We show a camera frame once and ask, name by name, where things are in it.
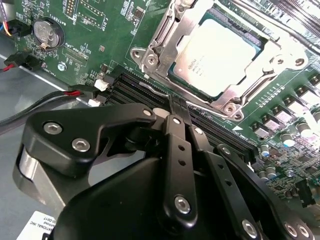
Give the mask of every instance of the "red cable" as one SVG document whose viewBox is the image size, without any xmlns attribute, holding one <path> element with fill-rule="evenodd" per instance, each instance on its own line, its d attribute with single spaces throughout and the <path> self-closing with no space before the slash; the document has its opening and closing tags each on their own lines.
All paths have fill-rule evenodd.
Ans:
<svg viewBox="0 0 320 240">
<path fill-rule="evenodd" d="M 64 91 L 63 93 L 67 96 L 73 97 L 80 96 L 82 94 L 80 91 Z"/>
<path fill-rule="evenodd" d="M 15 66 L 15 65 L 10 64 L 10 65 L 6 66 L 6 67 L 3 69 L 3 71 L 6 72 L 6 71 L 8 71 L 9 69 L 12 69 L 14 66 Z"/>
</svg>

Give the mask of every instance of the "label sticker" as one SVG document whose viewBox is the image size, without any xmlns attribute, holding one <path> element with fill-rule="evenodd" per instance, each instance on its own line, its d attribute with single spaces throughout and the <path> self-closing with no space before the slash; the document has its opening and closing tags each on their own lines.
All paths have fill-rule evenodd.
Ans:
<svg viewBox="0 0 320 240">
<path fill-rule="evenodd" d="M 55 225 L 52 216 L 35 211 L 16 240 L 48 240 Z"/>
</svg>

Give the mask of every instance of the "black memory slot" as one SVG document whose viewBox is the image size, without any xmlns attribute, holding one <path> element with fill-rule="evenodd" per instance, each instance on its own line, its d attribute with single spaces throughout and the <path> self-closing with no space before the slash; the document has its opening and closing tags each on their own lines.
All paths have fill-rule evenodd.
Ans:
<svg viewBox="0 0 320 240">
<path fill-rule="evenodd" d="M 303 4 L 300 4 L 297 0 L 270 0 L 270 2 L 320 38 L 320 17 L 307 12 Z"/>
<path fill-rule="evenodd" d="M 128 104 L 142 103 L 153 108 L 162 108 L 170 111 L 169 101 L 165 97 L 161 97 L 149 89 L 141 86 L 139 82 L 143 81 L 137 76 L 128 72 L 122 72 L 113 84 L 113 90 L 110 94 L 109 104 Z M 197 110 L 189 110 L 192 123 L 201 128 L 211 145 L 226 144 L 235 151 L 246 163 L 256 162 L 258 150 L 255 146 L 239 138 L 230 130 L 222 127 L 216 122 L 202 116 Z"/>
</svg>

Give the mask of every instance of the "white connector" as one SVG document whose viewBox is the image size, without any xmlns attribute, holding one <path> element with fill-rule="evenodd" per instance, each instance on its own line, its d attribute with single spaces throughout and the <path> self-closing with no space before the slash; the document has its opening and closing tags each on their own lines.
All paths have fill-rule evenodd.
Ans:
<svg viewBox="0 0 320 240">
<path fill-rule="evenodd" d="M 109 83 L 103 81 L 102 79 L 97 79 L 94 83 L 94 86 L 101 92 L 104 92 L 108 88 Z"/>
<path fill-rule="evenodd" d="M 100 102 L 100 101 L 97 101 L 97 100 L 95 100 L 95 99 L 89 99 L 88 104 L 89 104 L 91 107 L 99 107 L 99 106 L 101 105 L 101 102 Z"/>
</svg>

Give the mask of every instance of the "black cable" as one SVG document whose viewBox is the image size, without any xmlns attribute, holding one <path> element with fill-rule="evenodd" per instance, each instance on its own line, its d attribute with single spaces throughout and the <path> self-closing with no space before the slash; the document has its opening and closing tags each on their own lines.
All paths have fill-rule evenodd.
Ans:
<svg viewBox="0 0 320 240">
<path fill-rule="evenodd" d="M 16 114 L 15 116 L 18 115 L 18 117 L 7 118 L 6 120 L 4 120 L 5 123 L 3 123 L 4 121 L 0 122 L 0 135 L 3 135 L 5 133 L 7 133 L 7 132 L 9 132 L 9 131 L 11 131 L 13 129 L 16 129 L 16 128 L 20 127 L 21 125 L 25 124 L 27 119 L 32 114 L 35 114 L 35 113 L 38 113 L 38 112 L 49 111 L 49 110 L 57 108 L 57 107 L 59 107 L 61 105 L 76 101 L 77 97 L 78 96 L 67 96 L 66 95 L 66 96 L 62 96 L 62 97 L 59 97 L 59 98 L 55 98 L 55 99 L 50 100 L 50 101 L 48 101 L 46 103 L 43 103 L 42 105 L 39 105 L 36 108 L 33 108 L 33 109 L 31 109 L 31 110 L 29 110 L 27 112 L 24 112 L 24 114 L 21 114 L 22 112 Z"/>
<path fill-rule="evenodd" d="M 62 96 L 66 96 L 64 94 L 64 92 L 62 91 L 54 91 L 54 92 L 51 92 L 49 93 L 48 95 L 40 98 L 38 101 L 36 101 L 35 103 L 33 103 L 32 105 L 30 105 L 29 107 L 27 107 L 26 109 L 22 110 L 21 112 L 18 112 L 17 114 L 11 116 L 11 117 L 8 117 L 4 120 L 1 120 L 0 121 L 0 126 L 2 125 L 5 125 L 9 122 L 12 122 L 14 119 L 17 119 L 19 118 L 20 116 L 23 116 L 25 115 L 26 113 L 28 113 L 29 111 L 41 106 L 42 104 L 44 104 L 45 102 L 49 101 L 49 100 L 52 100 L 54 98 L 57 98 L 57 97 L 62 97 Z"/>
</svg>

